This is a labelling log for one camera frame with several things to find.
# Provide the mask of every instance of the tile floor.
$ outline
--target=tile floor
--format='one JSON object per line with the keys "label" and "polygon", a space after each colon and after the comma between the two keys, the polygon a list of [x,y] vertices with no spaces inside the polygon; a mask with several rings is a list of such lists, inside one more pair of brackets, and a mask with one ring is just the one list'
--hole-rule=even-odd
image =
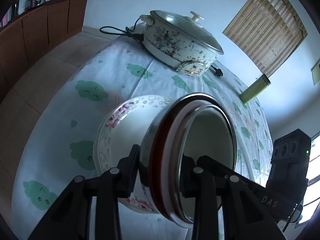
{"label": "tile floor", "polygon": [[85,32],[71,37],[38,60],[0,104],[0,213],[9,226],[14,177],[37,120],[69,77],[110,42]]}

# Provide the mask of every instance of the white bowl with pink flowers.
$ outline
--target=white bowl with pink flowers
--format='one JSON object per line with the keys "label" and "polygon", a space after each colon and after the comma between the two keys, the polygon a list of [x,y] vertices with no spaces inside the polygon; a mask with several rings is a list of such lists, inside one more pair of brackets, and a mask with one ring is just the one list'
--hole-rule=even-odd
{"label": "white bowl with pink flowers", "polygon": [[[163,96],[145,95],[131,98],[111,111],[100,125],[93,147],[98,175],[116,167],[120,159],[129,155],[133,144],[141,145],[153,119],[173,102]],[[119,199],[119,202],[137,212],[158,213],[142,189],[139,172],[130,197]]]}

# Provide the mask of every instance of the wall switch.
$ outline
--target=wall switch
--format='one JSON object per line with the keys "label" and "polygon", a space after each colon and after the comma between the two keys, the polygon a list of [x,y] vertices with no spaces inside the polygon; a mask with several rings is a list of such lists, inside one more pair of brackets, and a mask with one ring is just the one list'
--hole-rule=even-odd
{"label": "wall switch", "polygon": [[311,69],[313,85],[315,86],[320,81],[320,59]]}

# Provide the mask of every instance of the bamboo blind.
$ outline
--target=bamboo blind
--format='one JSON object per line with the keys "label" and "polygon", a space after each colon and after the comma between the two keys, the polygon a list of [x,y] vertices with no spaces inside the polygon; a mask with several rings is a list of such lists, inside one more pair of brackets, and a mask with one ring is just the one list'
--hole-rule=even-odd
{"label": "bamboo blind", "polygon": [[248,0],[223,34],[270,77],[307,31],[288,0]]}

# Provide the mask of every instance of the cabinet door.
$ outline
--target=cabinet door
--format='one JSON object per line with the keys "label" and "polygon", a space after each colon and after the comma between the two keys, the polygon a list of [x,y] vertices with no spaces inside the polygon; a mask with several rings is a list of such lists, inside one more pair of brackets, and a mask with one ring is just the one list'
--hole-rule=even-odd
{"label": "cabinet door", "polygon": [[23,18],[22,24],[28,59],[33,65],[49,51],[48,7],[44,6],[32,11]]}
{"label": "cabinet door", "polygon": [[9,92],[10,86],[7,78],[4,75],[3,69],[0,65],[0,103],[4,99],[5,95]]}
{"label": "cabinet door", "polygon": [[0,32],[0,64],[10,87],[29,68],[21,20]]}
{"label": "cabinet door", "polygon": [[71,37],[82,31],[84,12],[87,0],[70,0],[68,17],[68,36]]}
{"label": "cabinet door", "polygon": [[68,11],[70,0],[48,6],[48,33],[50,49],[68,38]]}

